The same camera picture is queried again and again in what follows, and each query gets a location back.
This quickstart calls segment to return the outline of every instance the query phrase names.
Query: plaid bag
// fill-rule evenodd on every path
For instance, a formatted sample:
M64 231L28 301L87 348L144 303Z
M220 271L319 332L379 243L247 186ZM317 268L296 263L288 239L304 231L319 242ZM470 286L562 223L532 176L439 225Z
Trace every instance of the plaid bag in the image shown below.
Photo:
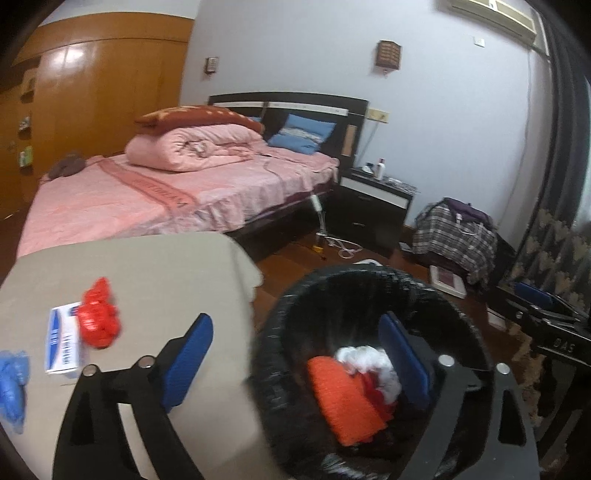
M413 253L442 255L468 272L468 283L488 283L496 252L496 234L487 228L490 224L458 221L445 200L427 205L416 223Z

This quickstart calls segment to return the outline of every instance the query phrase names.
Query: blue plastic bag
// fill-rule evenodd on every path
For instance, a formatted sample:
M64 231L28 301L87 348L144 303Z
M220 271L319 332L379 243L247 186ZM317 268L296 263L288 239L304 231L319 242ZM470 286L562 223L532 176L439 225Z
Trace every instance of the blue plastic bag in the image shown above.
M24 385L29 381L29 357L25 352L0 352L0 415L22 433L25 421Z

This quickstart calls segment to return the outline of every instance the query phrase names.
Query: red stripe on bedsheet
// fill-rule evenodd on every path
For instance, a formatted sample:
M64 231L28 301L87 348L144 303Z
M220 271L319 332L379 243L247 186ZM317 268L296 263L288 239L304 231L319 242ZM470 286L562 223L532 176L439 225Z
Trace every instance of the red stripe on bedsheet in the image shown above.
M197 199L194 196L183 190L176 189L164 181L123 168L110 158L99 161L98 166L105 173L119 180L123 185L158 202L171 215L192 213L197 210Z

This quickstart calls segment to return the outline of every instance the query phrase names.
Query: nightstand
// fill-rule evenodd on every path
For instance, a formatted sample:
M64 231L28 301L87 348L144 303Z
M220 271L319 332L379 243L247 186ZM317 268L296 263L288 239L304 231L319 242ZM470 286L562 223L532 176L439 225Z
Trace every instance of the nightstand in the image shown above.
M326 208L326 228L338 236L389 257L400 233L414 191L351 169L342 174Z

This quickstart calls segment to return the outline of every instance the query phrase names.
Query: brown pillow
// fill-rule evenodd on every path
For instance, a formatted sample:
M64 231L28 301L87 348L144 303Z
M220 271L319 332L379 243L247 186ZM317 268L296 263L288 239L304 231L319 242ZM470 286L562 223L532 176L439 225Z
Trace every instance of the brown pillow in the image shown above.
M138 133L148 135L162 135L175 128L223 124L242 125L258 134L263 133L264 130L261 123L255 122L247 116L221 106L210 105L165 108L141 116L135 123L138 126Z

